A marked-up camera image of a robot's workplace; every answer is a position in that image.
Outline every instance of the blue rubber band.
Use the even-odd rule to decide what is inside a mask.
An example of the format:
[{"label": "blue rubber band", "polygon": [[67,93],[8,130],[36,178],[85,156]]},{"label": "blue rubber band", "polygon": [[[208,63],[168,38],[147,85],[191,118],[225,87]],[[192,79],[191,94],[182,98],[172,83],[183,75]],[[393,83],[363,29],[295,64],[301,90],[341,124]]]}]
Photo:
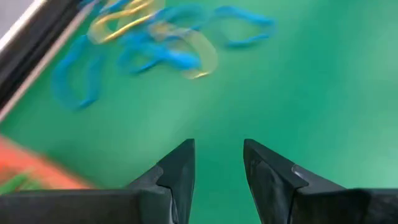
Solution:
[{"label": "blue rubber band", "polygon": [[108,7],[102,8],[99,13],[104,14],[104,13],[112,13],[120,10],[125,4],[129,3],[130,0],[118,0],[117,2],[113,3],[112,5]]},{"label": "blue rubber band", "polygon": [[[118,58],[119,67],[124,68],[128,66],[129,61],[134,58],[133,56],[142,52],[148,45],[149,41],[151,41],[151,36],[146,32],[138,32],[135,34],[129,32],[125,34],[120,40],[120,43],[126,47]],[[161,61],[161,59],[155,55],[150,56],[153,58],[150,62],[147,62],[138,68],[131,66],[129,72],[135,74],[144,72]]]},{"label": "blue rubber band", "polygon": [[255,43],[257,40],[269,38],[275,32],[274,20],[266,18],[265,16],[262,15],[252,14],[250,12],[244,11],[242,9],[233,6],[221,6],[215,9],[215,18],[225,18],[225,17],[237,17],[240,19],[244,19],[257,26],[263,27],[264,29],[271,27],[271,30],[269,32],[265,30],[263,33],[259,35],[256,35],[254,37],[249,37],[244,40],[230,40],[224,34],[221,34],[228,40],[227,41],[228,47],[242,47],[242,46],[251,45]]},{"label": "blue rubber band", "polygon": [[68,69],[74,62],[77,61],[79,56],[83,53],[83,49],[87,48],[91,42],[86,35],[80,36],[70,47],[69,52],[63,60],[61,60],[55,67],[52,79],[52,86],[56,98],[73,110],[86,108],[98,99],[100,94],[100,79],[99,75],[103,67],[105,56],[103,54],[96,54],[96,57],[90,61],[87,77],[87,94],[84,100],[77,100],[73,96],[73,91],[70,88],[67,80]]},{"label": "blue rubber band", "polygon": [[132,73],[144,72],[160,62],[168,62],[180,70],[200,67],[200,60],[196,56],[186,52],[169,50],[165,45],[153,44],[150,35],[145,32],[128,33],[121,39],[121,42],[126,45],[118,59],[118,65],[121,68],[127,66],[128,61],[134,57],[134,54],[144,54],[153,58],[150,62],[138,68],[131,67],[130,72]]},{"label": "blue rubber band", "polygon": [[205,10],[197,4],[166,7],[165,9],[161,9],[157,12],[155,15],[155,20],[173,23],[192,15],[194,15],[197,19],[191,27],[188,27],[190,30],[200,30],[208,22]]}]

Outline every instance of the rubber band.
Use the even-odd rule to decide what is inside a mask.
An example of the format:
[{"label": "rubber band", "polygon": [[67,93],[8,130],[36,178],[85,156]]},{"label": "rubber band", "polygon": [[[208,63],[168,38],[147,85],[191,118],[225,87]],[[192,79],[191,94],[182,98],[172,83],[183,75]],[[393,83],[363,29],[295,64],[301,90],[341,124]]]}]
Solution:
[{"label": "rubber band", "polygon": [[168,26],[167,29],[164,29],[165,24],[173,24],[173,22],[182,20],[185,17],[192,15],[196,17],[196,21],[193,25],[191,25],[191,27],[185,28],[185,31],[187,32],[190,30],[200,30],[208,21],[204,10],[200,5],[187,4],[177,7],[167,7],[156,13],[154,20],[157,22],[152,24],[149,27],[149,30],[157,40],[164,39],[168,35],[173,35],[172,33],[174,33],[174,31],[170,30],[170,26]]},{"label": "rubber band", "polygon": [[246,45],[250,45],[255,43],[257,40],[261,39],[267,39],[269,38],[273,33],[275,29],[275,22],[272,19],[266,18],[262,15],[256,15],[252,14],[250,12],[244,11],[242,9],[238,9],[233,6],[221,6],[217,9],[215,9],[215,18],[225,18],[225,17],[237,17],[240,19],[244,19],[245,21],[248,21],[250,23],[253,23],[259,27],[264,28],[264,32],[256,35],[254,37],[249,37],[247,39],[243,40],[230,40],[228,39],[224,33],[221,33],[225,39],[227,39],[227,46],[228,47],[242,47]]},{"label": "rubber band", "polygon": [[127,47],[118,60],[120,67],[125,67],[131,57],[134,58],[134,54],[140,53],[153,58],[152,61],[139,68],[133,67],[131,69],[133,73],[146,71],[163,61],[170,63],[179,70],[192,70],[200,66],[199,59],[193,54],[169,50],[162,44],[153,44],[150,36],[144,32],[140,34],[126,34],[122,40]]},{"label": "rubber band", "polygon": [[[138,34],[133,34],[133,33],[128,33],[125,34],[121,38],[121,43],[126,46],[124,49],[124,52],[120,55],[118,59],[118,65],[121,68],[127,67],[128,62],[134,58],[135,54],[142,52],[142,48],[145,48],[147,46],[148,41],[149,41],[149,35],[145,33],[138,33]],[[146,64],[142,65],[141,67],[136,68],[135,66],[131,66],[129,69],[130,73],[141,73],[144,72],[153,66],[157,65],[159,62],[161,62],[162,59],[160,57],[154,57],[150,62],[147,62]]]},{"label": "rubber band", "polygon": [[63,60],[55,67],[52,86],[55,96],[65,106],[76,110],[89,106],[98,99],[100,93],[100,79],[98,78],[102,65],[104,64],[104,55],[96,54],[96,57],[90,62],[87,76],[87,95],[84,100],[77,100],[73,97],[72,89],[68,85],[67,72],[71,65],[77,61],[83,52],[83,49],[91,45],[86,35],[83,35],[72,44],[69,52]]},{"label": "rubber band", "polygon": [[130,0],[118,0],[115,3],[107,4],[104,6],[99,13],[100,14],[105,14],[105,13],[110,13],[110,12],[115,12],[122,8],[125,4],[127,4]]},{"label": "rubber band", "polygon": [[129,29],[131,29],[134,26],[137,26],[139,24],[142,24],[143,22],[149,20],[151,17],[154,16],[153,13],[148,13],[144,16],[142,16],[139,19],[136,19],[135,21],[132,21],[125,26],[119,28],[117,31],[111,32],[109,29],[106,28],[105,23],[108,21],[120,19],[122,17],[130,17],[134,14],[136,14],[139,11],[143,11],[144,9],[148,8],[151,4],[153,3],[153,0],[136,0],[133,1],[131,4],[135,7],[132,7],[131,9],[125,9],[123,11],[119,12],[114,12],[112,14],[108,14],[105,16],[101,16],[97,19],[95,19],[89,29],[89,35],[92,40],[94,40],[95,43],[97,44],[103,44],[107,41],[113,40],[117,37],[120,37],[123,35],[125,32],[127,32]]},{"label": "rubber band", "polygon": [[188,69],[183,72],[187,79],[204,77],[214,72],[218,66],[218,54],[211,42],[199,31],[176,28],[172,24],[163,24],[167,39],[182,39],[199,55],[201,69]]}]

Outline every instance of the orange object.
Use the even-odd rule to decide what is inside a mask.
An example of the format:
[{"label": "orange object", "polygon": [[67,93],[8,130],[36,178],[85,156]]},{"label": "orange object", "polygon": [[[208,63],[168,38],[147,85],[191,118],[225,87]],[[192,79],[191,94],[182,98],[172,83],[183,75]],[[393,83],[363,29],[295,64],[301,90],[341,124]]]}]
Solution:
[{"label": "orange object", "polygon": [[60,166],[0,136],[1,172],[25,172],[49,189],[90,189],[90,185],[65,172]]}]

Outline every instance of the yellow loop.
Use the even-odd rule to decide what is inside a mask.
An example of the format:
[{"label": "yellow loop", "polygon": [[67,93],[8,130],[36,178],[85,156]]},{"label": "yellow loop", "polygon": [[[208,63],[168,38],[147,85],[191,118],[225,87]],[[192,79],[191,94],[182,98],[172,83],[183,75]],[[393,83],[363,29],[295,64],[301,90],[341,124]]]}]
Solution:
[{"label": "yellow loop", "polygon": [[214,72],[218,66],[218,54],[210,41],[201,32],[189,29],[183,31],[187,34],[181,35],[182,39],[196,50],[201,60],[201,70],[189,70],[183,75],[195,79]]},{"label": "yellow loop", "polygon": [[199,55],[201,60],[201,70],[189,70],[183,72],[185,78],[195,79],[204,77],[216,70],[218,66],[217,51],[201,32],[191,29],[177,28],[166,22],[155,24],[150,31],[158,40],[162,40],[170,35],[177,35],[190,45]]},{"label": "yellow loop", "polygon": [[[124,10],[128,10],[133,8],[134,5],[134,1],[130,2],[125,8]],[[145,11],[147,14],[154,14],[156,13],[158,10],[161,10],[165,7],[165,0],[154,0],[153,4],[151,4],[147,10]],[[131,17],[123,17],[119,20],[118,22],[118,29],[120,29],[121,27],[125,26],[126,24],[129,23],[129,21],[131,20]]]},{"label": "yellow loop", "polygon": [[146,20],[150,19],[153,15],[154,12],[148,13],[144,15],[143,17],[136,19],[135,21],[132,21],[122,27],[120,27],[117,31],[110,31],[105,24],[108,21],[120,19],[123,17],[129,17],[139,11],[142,11],[148,7],[151,6],[153,3],[153,0],[135,0],[131,3],[129,3],[129,8],[119,11],[119,12],[114,12],[112,14],[108,14],[105,16],[101,16],[97,19],[95,19],[89,29],[89,36],[98,44],[103,44],[107,41],[113,40],[121,35],[123,35],[126,31],[128,31],[130,28],[139,25]]}]

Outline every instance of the green mat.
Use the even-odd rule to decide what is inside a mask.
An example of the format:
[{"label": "green mat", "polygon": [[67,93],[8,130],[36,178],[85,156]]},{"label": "green mat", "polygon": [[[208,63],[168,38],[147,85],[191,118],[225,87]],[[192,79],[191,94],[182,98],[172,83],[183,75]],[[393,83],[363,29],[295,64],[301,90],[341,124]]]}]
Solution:
[{"label": "green mat", "polygon": [[[244,138],[345,187],[398,186],[398,1],[201,3],[275,18],[277,33],[233,50],[204,29],[220,64],[198,80],[168,65],[131,77],[115,66],[121,48],[109,44],[100,99],[79,112],[60,105],[50,86],[69,42],[0,124],[1,133],[103,188],[123,187],[195,138],[193,224],[260,223],[244,174]],[[89,58],[87,52],[72,69],[76,89]]]}]

